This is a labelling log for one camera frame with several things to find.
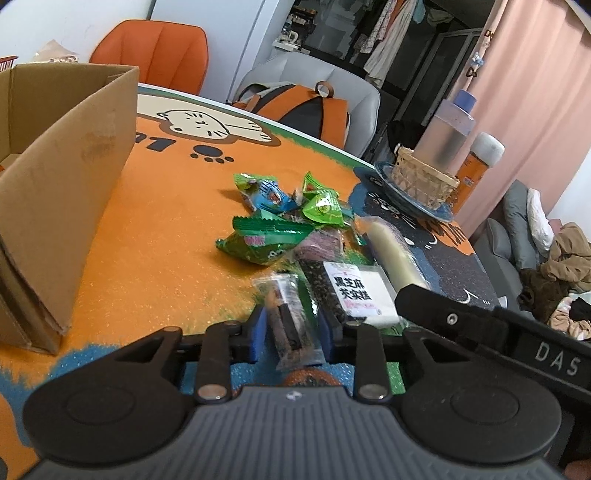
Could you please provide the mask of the small clear dark snack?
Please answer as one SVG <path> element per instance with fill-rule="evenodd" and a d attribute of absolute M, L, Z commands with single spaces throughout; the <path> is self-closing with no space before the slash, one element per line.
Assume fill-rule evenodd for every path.
<path fill-rule="evenodd" d="M 274 273 L 252 281 L 266 308 L 276 347 L 276 370 L 290 372 L 322 365 L 325 355 L 301 301 L 296 274 Z"/>

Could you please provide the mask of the black sesame cake pack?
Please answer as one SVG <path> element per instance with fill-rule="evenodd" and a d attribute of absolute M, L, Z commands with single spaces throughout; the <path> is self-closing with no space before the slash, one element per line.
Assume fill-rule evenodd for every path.
<path fill-rule="evenodd" d="M 379 329 L 400 323 L 394 290 L 380 266 L 300 260 L 315 305 L 339 323 L 360 320 Z"/>

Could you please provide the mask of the long white roll pack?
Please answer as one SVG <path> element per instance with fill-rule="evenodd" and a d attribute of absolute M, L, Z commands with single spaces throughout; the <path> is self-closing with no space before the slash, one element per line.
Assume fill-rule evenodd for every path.
<path fill-rule="evenodd" d="M 396 291 L 408 285 L 430 290 L 419 265 L 400 231 L 380 217 L 356 217 L 356 229 L 369 241 L 370 251 Z"/>

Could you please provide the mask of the purple clear snack packet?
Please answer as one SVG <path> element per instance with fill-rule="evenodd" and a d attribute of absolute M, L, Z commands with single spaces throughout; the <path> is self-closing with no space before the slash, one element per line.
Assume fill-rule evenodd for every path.
<path fill-rule="evenodd" d="M 294 248 L 294 259 L 352 263 L 346 234 L 339 229 L 318 229 Z"/>

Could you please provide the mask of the large green snack bag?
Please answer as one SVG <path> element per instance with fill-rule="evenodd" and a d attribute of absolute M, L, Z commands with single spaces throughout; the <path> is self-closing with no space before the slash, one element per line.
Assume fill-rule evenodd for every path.
<path fill-rule="evenodd" d="M 273 264 L 315 232 L 314 225 L 288 221 L 262 211 L 249 217 L 235 216 L 231 224 L 232 233 L 217 239 L 216 248 L 259 266 Z"/>

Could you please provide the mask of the bright green candy packet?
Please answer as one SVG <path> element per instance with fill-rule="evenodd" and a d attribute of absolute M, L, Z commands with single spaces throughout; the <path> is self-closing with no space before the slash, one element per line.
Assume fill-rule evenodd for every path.
<path fill-rule="evenodd" d="M 303 196 L 301 213 L 312 222 L 342 227 L 353 219 L 349 204 L 339 200 L 339 193 L 315 179 L 311 172 L 304 175 Z"/>

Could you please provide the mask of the blue green candy packet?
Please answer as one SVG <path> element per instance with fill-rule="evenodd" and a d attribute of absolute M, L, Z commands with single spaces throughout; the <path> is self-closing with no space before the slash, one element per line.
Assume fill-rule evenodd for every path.
<path fill-rule="evenodd" d="M 276 177 L 238 173 L 233 175 L 233 181 L 252 211 L 266 210 L 280 214 L 297 209 L 294 197 L 280 189 Z"/>

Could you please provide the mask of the pile of clothes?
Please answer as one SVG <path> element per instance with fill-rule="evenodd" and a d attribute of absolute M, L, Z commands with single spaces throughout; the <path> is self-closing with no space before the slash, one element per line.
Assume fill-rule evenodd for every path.
<path fill-rule="evenodd" d="M 540 260 L 520 270 L 520 308 L 575 340 L 590 340 L 590 242 L 574 222 L 557 228 L 546 217 L 541 194 L 527 191 L 529 234 Z"/>

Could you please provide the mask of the blue ceramic plate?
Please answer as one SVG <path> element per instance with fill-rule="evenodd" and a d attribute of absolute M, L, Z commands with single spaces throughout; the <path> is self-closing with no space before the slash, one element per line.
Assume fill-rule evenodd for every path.
<path fill-rule="evenodd" d="M 437 209 L 431 209 L 394 184 L 394 181 L 390 178 L 390 174 L 394 170 L 393 164 L 387 161 L 377 161 L 374 164 L 374 170 L 382 181 L 383 189 L 388 198 L 397 207 L 408 213 L 408 215 L 417 218 L 433 219 L 443 223 L 452 223 L 454 221 L 454 215 L 449 204 L 443 203 Z"/>

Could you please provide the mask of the orange bottle white cap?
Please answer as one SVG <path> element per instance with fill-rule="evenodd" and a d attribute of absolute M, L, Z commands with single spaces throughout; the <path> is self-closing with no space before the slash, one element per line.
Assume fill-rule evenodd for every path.
<path fill-rule="evenodd" d="M 458 214 L 486 172 L 503 157 L 505 146 L 493 135 L 480 132 L 456 176 L 459 185 L 450 196 L 452 213 Z"/>

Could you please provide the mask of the colourful cat table mat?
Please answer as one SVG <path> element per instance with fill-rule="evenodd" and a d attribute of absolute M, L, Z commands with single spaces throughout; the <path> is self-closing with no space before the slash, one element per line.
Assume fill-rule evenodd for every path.
<path fill-rule="evenodd" d="M 238 173 L 270 175 L 290 192 L 311 174 L 356 214 L 380 216 L 406 237 L 424 276 L 455 300 L 490 307 L 497 294 L 461 227 L 398 211 L 369 164 L 296 130 L 263 121 L 266 143 L 174 136 L 139 117 L 134 147 L 87 257 L 56 355 L 1 351 L 1 474 L 16 479 L 36 463 L 22 426 L 30 393 L 45 381 L 166 326 L 200 333 L 245 319 L 259 267 L 216 248 L 246 213 Z"/>

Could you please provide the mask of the clear bottle blue cap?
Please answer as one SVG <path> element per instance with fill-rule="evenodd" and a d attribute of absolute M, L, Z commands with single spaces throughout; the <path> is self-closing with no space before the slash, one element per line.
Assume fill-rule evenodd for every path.
<path fill-rule="evenodd" d="M 414 157 L 451 174 L 452 162 L 476 125 L 471 115 L 476 102 L 466 90 L 459 90 L 453 100 L 443 100 L 414 149 Z"/>

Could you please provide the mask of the pink curtain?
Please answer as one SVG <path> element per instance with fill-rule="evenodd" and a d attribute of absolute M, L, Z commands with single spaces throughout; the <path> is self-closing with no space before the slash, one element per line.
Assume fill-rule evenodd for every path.
<path fill-rule="evenodd" d="M 519 180 L 551 210 L 590 149 L 590 33 L 568 1 L 497 1 L 457 89 L 476 97 L 476 132 L 506 148 L 456 216 L 472 235 Z"/>

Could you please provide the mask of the brown cardboard box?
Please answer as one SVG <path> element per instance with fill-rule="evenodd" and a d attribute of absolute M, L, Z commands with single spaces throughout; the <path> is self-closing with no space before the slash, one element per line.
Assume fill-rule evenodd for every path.
<path fill-rule="evenodd" d="M 134 145 L 139 70 L 1 74 L 1 341 L 57 354 L 86 257 Z"/>

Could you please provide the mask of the patterned tissue pack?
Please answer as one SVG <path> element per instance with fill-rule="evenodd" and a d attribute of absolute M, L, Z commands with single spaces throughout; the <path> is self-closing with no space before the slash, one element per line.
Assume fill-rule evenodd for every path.
<path fill-rule="evenodd" d="M 50 40 L 42 46 L 32 57 L 32 63 L 77 63 L 79 56 L 76 52 L 66 49 L 56 40 Z"/>

